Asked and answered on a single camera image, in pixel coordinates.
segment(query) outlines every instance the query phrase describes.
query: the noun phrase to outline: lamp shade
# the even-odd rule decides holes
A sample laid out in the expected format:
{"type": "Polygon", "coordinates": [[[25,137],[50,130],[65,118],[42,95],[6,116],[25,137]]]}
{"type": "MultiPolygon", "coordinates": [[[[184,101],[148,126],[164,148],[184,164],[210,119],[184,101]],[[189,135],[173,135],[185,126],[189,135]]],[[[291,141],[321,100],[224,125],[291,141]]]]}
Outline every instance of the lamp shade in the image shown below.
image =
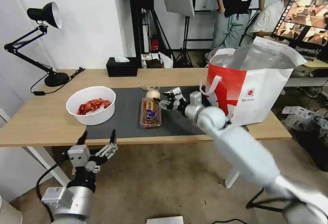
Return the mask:
{"type": "Polygon", "coordinates": [[[27,15],[34,21],[45,21],[51,26],[61,29],[62,19],[59,14],[58,6],[55,2],[47,3],[42,9],[29,8],[27,15]]]}

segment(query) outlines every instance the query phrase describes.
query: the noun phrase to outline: white shirt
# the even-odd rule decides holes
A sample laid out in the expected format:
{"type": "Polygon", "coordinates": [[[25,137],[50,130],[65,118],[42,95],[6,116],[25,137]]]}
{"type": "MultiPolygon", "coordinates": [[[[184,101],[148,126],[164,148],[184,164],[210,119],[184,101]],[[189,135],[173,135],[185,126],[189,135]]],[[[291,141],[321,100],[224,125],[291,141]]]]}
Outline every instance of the white shirt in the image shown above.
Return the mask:
{"type": "Polygon", "coordinates": [[[259,17],[257,17],[250,32],[273,32],[284,11],[284,0],[280,0],[266,7],[265,10],[260,13],[259,17]]]}

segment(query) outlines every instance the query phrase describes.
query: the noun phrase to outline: shopping bag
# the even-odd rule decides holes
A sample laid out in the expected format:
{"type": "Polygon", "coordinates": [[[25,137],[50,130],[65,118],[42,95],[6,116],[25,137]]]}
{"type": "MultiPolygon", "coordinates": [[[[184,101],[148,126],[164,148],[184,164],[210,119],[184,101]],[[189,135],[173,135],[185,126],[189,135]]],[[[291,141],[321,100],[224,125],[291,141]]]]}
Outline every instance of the shopping bag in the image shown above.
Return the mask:
{"type": "Polygon", "coordinates": [[[257,37],[237,50],[217,50],[208,65],[205,91],[200,91],[233,124],[262,122],[293,69],[305,63],[289,46],[257,37]]]}

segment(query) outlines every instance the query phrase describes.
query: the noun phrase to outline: red fire extinguisher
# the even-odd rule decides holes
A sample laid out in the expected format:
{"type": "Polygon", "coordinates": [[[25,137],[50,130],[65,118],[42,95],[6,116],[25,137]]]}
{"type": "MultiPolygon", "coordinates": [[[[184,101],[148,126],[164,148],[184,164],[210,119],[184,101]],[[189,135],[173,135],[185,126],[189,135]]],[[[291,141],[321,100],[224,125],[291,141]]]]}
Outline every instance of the red fire extinguisher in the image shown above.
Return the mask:
{"type": "Polygon", "coordinates": [[[154,34],[151,38],[151,51],[158,51],[158,36],[154,34]]]}

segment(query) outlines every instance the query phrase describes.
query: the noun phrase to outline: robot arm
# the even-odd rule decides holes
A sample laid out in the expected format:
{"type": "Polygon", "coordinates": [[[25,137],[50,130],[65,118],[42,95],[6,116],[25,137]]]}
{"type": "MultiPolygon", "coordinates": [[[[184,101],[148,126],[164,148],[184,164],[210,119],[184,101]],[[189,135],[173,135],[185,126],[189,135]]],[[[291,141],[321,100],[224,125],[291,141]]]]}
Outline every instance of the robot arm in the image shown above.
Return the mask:
{"type": "Polygon", "coordinates": [[[41,201],[49,206],[56,224],[84,224],[90,217],[96,173],[117,151],[115,130],[110,142],[95,155],[84,144],[86,132],[67,154],[73,165],[74,179],[66,187],[49,187],[41,201]]]}
{"type": "Polygon", "coordinates": [[[169,100],[159,102],[162,109],[177,109],[213,138],[215,146],[241,175],[270,193],[297,199],[284,209],[284,217],[290,224],[327,224],[328,198],[315,190],[303,189],[285,179],[272,154],[242,127],[232,125],[218,107],[204,107],[200,92],[190,94],[190,104],[181,94],[180,88],[164,93],[169,100]],[[176,99],[168,93],[176,94],[176,99]]]}

